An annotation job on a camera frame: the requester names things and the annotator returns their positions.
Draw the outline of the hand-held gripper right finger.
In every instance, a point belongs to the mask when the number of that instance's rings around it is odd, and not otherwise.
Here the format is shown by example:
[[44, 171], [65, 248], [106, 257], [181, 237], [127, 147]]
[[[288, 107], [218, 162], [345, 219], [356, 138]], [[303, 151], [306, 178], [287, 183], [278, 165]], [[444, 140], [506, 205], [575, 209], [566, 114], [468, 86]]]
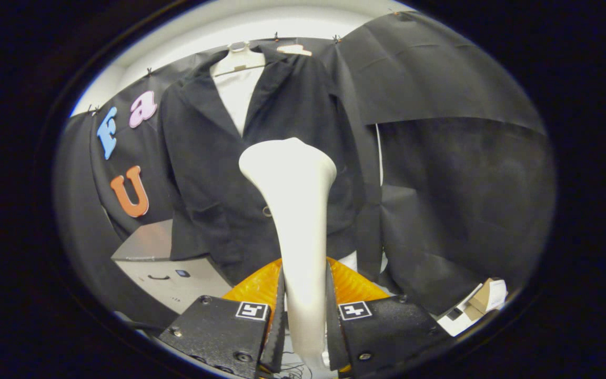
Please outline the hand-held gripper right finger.
[[327, 351], [341, 376], [385, 376], [441, 355], [453, 338], [405, 295], [327, 259]]

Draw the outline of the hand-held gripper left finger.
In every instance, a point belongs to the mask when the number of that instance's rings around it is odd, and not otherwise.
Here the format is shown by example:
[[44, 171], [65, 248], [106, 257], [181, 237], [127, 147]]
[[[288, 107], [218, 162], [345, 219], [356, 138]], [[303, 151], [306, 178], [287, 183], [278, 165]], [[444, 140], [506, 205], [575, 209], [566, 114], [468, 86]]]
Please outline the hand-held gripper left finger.
[[272, 377], [282, 369], [284, 294], [282, 261], [276, 260], [222, 297], [199, 296], [159, 340], [234, 376]]

